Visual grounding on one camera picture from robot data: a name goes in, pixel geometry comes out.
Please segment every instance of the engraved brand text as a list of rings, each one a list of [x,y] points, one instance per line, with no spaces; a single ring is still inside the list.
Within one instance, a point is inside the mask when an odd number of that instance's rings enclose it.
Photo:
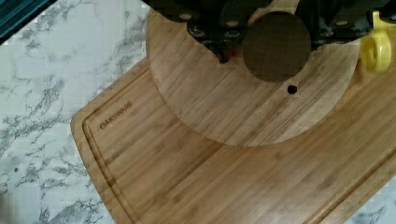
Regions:
[[[132,105],[132,103],[130,101],[128,101],[128,103],[126,105],[121,107],[116,113],[114,113],[112,116],[110,116],[110,118],[108,118],[107,120],[102,122],[99,125],[100,129],[105,129],[107,127],[107,125],[109,125],[111,122],[116,120],[119,116],[121,116],[125,111],[127,111],[129,109],[129,107],[131,107],[131,105]]]

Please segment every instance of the gray marble veining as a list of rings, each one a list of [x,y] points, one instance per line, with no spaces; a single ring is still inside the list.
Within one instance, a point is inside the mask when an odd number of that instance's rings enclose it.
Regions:
[[[146,56],[139,0],[60,0],[0,46],[0,224],[113,223],[72,116]],[[347,224],[396,223],[391,180]]]

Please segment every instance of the small black hole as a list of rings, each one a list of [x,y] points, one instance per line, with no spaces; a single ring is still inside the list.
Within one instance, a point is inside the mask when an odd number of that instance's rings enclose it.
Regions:
[[[297,87],[294,85],[289,85],[288,86],[288,93],[290,95],[294,95],[295,93],[297,93]]]

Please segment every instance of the wood grain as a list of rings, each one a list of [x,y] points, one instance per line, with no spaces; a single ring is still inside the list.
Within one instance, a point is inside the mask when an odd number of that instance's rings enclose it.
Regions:
[[[270,6],[257,9],[249,19],[249,23],[253,23],[261,16],[272,12],[287,12],[294,14],[300,0],[274,0]]]
[[[150,70],[169,108],[203,136],[243,147],[279,143],[331,111],[359,58],[359,40],[309,54],[307,35],[294,16],[267,16],[250,27],[243,53],[219,64],[188,35],[185,23],[152,12]],[[289,86],[297,92],[289,94]]]
[[[381,75],[358,64],[307,132],[233,147],[174,115],[146,59],[83,107],[72,132],[117,223],[342,223],[396,174],[395,74],[395,62]]]

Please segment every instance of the white marble surface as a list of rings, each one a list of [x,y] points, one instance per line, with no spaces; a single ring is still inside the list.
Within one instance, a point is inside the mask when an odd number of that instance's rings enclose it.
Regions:
[[[113,223],[71,117],[146,56],[139,0],[60,0],[0,46],[0,224]],[[396,223],[396,180],[347,224]]]

